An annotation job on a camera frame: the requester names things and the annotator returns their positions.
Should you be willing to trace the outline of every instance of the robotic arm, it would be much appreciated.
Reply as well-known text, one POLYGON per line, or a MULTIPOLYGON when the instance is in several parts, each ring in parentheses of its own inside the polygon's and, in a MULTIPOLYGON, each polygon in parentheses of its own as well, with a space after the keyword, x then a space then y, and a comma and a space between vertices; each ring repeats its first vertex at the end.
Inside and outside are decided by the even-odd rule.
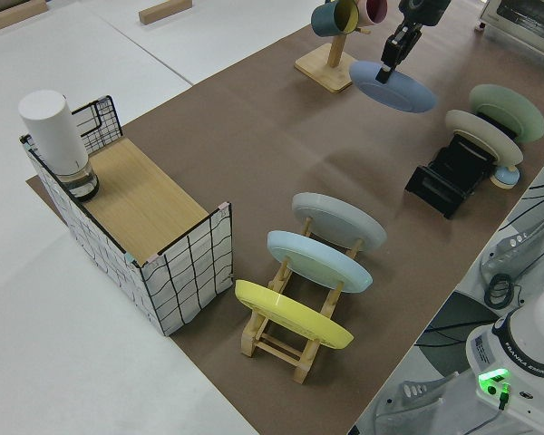
POLYGON ((544 433, 544 292, 474 329, 466 353, 478 397, 544 433))
POLYGON ((378 82, 387 83, 393 70, 407 57, 421 37, 422 26, 437 25, 450 1, 401 0, 399 10, 403 13, 403 22, 384 45, 381 56, 383 66, 376 76, 378 82))

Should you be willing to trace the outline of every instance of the cream plate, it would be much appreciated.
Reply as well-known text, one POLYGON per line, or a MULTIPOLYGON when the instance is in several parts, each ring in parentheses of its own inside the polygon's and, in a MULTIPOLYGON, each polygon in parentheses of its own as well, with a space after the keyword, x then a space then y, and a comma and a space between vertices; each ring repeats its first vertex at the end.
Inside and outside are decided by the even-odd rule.
POLYGON ((514 166, 524 157, 520 148, 505 133, 466 111, 448 111, 445 125, 455 134, 469 140, 494 158, 494 165, 514 166))

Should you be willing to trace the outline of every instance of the wooden mug holder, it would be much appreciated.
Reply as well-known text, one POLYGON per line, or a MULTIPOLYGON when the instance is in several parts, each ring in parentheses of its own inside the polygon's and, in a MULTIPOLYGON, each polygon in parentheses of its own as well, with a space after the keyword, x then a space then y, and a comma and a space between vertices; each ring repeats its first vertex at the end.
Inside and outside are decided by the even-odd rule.
MULTIPOLYGON (((364 28, 357 28, 356 31, 361 34, 371 33, 364 28)), ((330 92, 340 92, 352 83, 348 70, 356 61, 344 52, 345 42, 346 34, 333 36, 331 43, 325 43, 298 59, 295 67, 330 92)))

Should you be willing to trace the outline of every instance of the green led light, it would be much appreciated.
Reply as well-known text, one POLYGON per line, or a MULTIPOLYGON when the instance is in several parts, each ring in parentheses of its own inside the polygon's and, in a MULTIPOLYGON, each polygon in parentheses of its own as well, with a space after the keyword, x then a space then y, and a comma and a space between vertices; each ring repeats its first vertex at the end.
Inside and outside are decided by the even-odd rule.
MULTIPOLYGON (((482 373, 478 376, 478 382, 480 383, 481 390, 489 394, 495 394, 496 389, 493 385, 495 382, 502 381, 508 377, 509 372, 506 369, 496 369, 491 372, 482 373)), ((510 386, 506 387, 507 383, 504 383, 504 388, 510 389, 510 386)))
POLYGON ((478 376, 478 379, 480 382, 487 381, 491 378, 495 378, 497 376, 501 376, 502 378, 505 378, 508 374, 508 371, 506 369, 496 369, 492 370, 491 372, 482 373, 480 376, 478 376))

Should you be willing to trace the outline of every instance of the brown table mat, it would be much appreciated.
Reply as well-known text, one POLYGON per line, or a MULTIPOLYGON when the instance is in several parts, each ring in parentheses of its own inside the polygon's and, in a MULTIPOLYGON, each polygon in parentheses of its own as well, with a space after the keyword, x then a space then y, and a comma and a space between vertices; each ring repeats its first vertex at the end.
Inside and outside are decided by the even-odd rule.
MULTIPOLYGON (((291 211, 298 192, 347 201, 387 231, 383 246, 357 257, 374 284, 342 295, 335 310, 355 339, 342 351, 322 348, 304 385, 272 355, 240 353, 249 311, 232 289, 172 336, 260 433, 347 433, 543 166, 544 138, 523 146, 518 186, 484 181, 452 220, 403 190, 414 169, 449 144, 445 113, 467 111, 476 84, 510 87, 544 114, 544 68, 474 33, 480 11, 478 2, 454 0, 400 66, 437 93, 424 114, 389 109, 354 87, 331 94, 298 72, 294 61, 327 42, 306 27, 124 127, 204 208, 233 204, 236 278, 272 278, 278 264, 267 232, 299 230, 291 211)), ((378 61, 400 22, 391 4, 386 23, 349 35, 345 51, 378 61)), ((297 276, 286 294, 318 308, 325 297, 297 276)))

